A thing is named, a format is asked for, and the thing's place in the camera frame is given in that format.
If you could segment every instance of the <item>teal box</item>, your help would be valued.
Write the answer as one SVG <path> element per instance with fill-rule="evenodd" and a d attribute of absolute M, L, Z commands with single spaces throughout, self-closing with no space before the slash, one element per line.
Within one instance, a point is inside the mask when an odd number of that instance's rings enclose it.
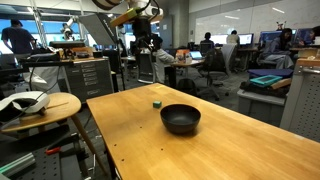
<path fill-rule="evenodd" d="M 160 108 L 162 105 L 161 101 L 153 101 L 153 107 L 154 108 Z"/>

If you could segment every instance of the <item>desk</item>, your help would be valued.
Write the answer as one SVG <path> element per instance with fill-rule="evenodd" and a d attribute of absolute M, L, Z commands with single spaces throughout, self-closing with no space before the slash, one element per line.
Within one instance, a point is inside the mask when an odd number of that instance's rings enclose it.
<path fill-rule="evenodd" d="M 245 53 L 245 60 L 243 68 L 240 69 L 241 71 L 245 71 L 249 67 L 249 62 L 254 61 L 253 59 L 253 53 L 259 52 L 258 48 L 239 48 L 237 50 L 238 53 Z"/>
<path fill-rule="evenodd" d="M 186 75 L 185 77 L 188 78 L 188 69 L 191 66 L 196 66 L 196 65 L 200 65 L 204 62 L 204 60 L 192 60 L 191 63 L 182 63 L 182 62 L 178 62 L 178 63 L 172 63 L 171 66 L 173 67 L 183 67 L 186 69 Z"/>
<path fill-rule="evenodd" d="M 196 107 L 194 134 L 169 133 L 162 107 Z M 319 179 L 320 144 L 160 84 L 87 100 L 122 179 Z"/>
<path fill-rule="evenodd" d="M 96 149 L 94 148 L 92 142 L 90 141 L 86 131 L 82 127 L 82 124 L 77 117 L 77 112 L 81 108 L 81 103 L 77 97 L 69 93 L 53 93 L 49 95 L 50 103 L 46 110 L 46 114 L 44 116 L 35 115 L 21 119 L 20 124 L 9 126 L 6 129 L 1 130 L 1 132 L 12 132 L 12 131 L 20 131 L 26 130 L 35 127 L 44 127 L 46 124 L 59 122 L 68 117 L 71 117 L 73 123 L 76 125 L 79 133 L 82 138 L 88 145 L 92 154 L 97 154 Z M 96 156 L 97 161 L 103 170 L 103 172 L 107 175 L 107 170 L 102 164 L 102 161 L 99 156 Z"/>
<path fill-rule="evenodd" d="M 124 77 L 127 81 L 129 81 L 129 75 L 128 75 L 128 61 L 136 61 L 136 57 L 134 56 L 128 56 L 128 57 L 121 57 L 121 60 L 124 64 Z"/>

